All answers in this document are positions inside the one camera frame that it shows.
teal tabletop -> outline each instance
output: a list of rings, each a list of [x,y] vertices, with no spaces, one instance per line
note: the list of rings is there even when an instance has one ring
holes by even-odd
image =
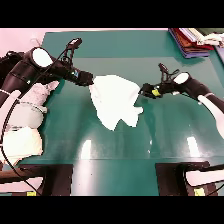
[[[217,53],[185,59],[167,31],[46,33],[42,47],[57,57],[77,37],[83,43],[74,66],[95,76],[156,84],[161,62],[171,72],[189,72],[224,97],[224,68]],[[72,195],[158,195],[157,162],[224,163],[224,139],[204,106],[171,94],[157,100],[139,96],[135,106],[144,109],[137,127],[119,121],[110,131],[98,119],[88,87],[61,81],[46,103],[49,113],[40,128],[44,153],[22,163],[74,164]]]

sticker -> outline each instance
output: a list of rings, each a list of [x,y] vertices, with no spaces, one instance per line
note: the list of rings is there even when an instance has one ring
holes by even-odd
[[[37,196],[36,191],[27,192],[26,196]]]
[[[160,96],[160,93],[159,93],[158,89],[152,90],[152,93],[153,93],[154,96]]]
[[[205,196],[204,188],[194,189],[195,196]]]

red cloth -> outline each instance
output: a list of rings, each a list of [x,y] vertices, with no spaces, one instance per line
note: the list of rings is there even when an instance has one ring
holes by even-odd
[[[194,47],[202,48],[202,49],[208,49],[208,50],[214,50],[214,47],[208,44],[205,45],[197,45],[196,42],[190,41],[180,30],[179,28],[173,28],[180,36],[182,36],[185,40],[188,40]]]

white towel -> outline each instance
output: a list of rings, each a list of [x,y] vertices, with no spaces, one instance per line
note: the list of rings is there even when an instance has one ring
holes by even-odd
[[[117,75],[97,76],[89,87],[97,116],[109,130],[115,129],[122,119],[127,125],[136,127],[142,107],[134,107],[139,86]]]
[[[41,155],[43,152],[42,139],[37,129],[29,127],[18,131],[8,131],[4,134],[3,149],[10,163],[15,166],[25,157]],[[0,160],[3,164],[6,163],[1,152]]]

